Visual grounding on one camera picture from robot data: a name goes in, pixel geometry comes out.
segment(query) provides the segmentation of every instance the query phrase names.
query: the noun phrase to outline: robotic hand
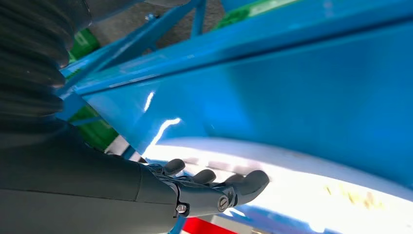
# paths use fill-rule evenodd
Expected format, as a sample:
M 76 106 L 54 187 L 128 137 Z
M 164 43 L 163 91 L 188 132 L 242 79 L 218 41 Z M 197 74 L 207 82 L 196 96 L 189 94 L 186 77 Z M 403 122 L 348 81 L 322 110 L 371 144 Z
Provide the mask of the robotic hand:
M 255 199 L 268 185 L 269 178 L 263 171 L 253 171 L 246 177 L 233 175 L 222 183 L 213 183 L 216 175 L 203 170 L 194 176 L 170 176 L 184 169 L 180 159 L 174 159 L 162 167 L 148 167 L 162 182 L 177 194 L 176 211 L 184 217 L 218 214 L 229 207 L 242 205 Z

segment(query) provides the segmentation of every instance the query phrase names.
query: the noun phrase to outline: blue metal beam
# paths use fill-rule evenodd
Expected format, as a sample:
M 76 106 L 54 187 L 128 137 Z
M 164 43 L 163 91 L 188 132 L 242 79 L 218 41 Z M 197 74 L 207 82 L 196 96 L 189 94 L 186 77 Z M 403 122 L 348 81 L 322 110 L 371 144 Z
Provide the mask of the blue metal beam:
M 207 0 L 201 0 L 196 7 L 194 20 L 192 23 L 192 33 L 191 33 L 192 38 L 202 35 L 206 7 L 207 7 Z

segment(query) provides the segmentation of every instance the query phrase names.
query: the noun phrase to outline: black rubber fingertip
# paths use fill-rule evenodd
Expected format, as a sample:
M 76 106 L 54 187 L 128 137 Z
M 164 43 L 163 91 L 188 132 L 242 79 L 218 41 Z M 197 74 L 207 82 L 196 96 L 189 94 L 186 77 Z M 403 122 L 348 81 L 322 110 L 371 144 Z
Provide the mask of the black rubber fingertip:
M 262 185 L 268 184 L 270 182 L 270 179 L 265 172 L 256 170 L 256 171 L 249 173 L 245 177 L 245 182 L 262 186 Z
M 193 176 L 194 182 L 198 184 L 209 184 L 212 183 L 216 178 L 217 176 L 210 169 L 202 170 L 198 174 Z
M 169 161 L 165 166 L 164 166 L 164 171 L 165 174 L 168 175 L 174 175 L 178 172 L 180 172 L 181 170 L 183 170 L 185 168 L 185 163 L 184 161 L 182 161 L 181 159 L 174 159 Z
M 233 182 L 242 182 L 244 180 L 244 176 L 240 174 L 231 175 L 228 179 L 225 180 L 225 183 L 233 183 Z

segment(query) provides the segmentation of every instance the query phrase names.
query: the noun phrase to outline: bolt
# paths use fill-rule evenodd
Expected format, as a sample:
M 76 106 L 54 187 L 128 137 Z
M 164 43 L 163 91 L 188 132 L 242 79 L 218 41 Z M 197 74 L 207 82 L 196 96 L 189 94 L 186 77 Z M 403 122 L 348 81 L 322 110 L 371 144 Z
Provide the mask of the bolt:
M 224 212 L 228 208 L 228 197 L 222 196 L 218 200 L 218 210 L 219 212 Z
M 180 214 L 183 214 L 183 213 L 185 213 L 185 212 L 187 211 L 187 206 L 184 205 L 184 204 L 179 204 L 179 205 L 176 207 L 176 211 L 177 211 L 178 213 L 180 213 Z

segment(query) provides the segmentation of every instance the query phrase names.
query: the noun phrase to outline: green panel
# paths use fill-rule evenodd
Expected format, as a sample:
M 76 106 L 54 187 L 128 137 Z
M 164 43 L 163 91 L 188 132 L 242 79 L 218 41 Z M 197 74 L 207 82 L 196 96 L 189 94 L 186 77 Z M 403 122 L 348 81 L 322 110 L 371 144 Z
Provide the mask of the green panel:
M 78 111 L 69 122 L 98 117 L 99 114 L 89 105 Z M 104 120 L 95 121 L 88 124 L 77 126 L 83 139 L 91 146 L 104 151 L 110 143 L 119 135 Z

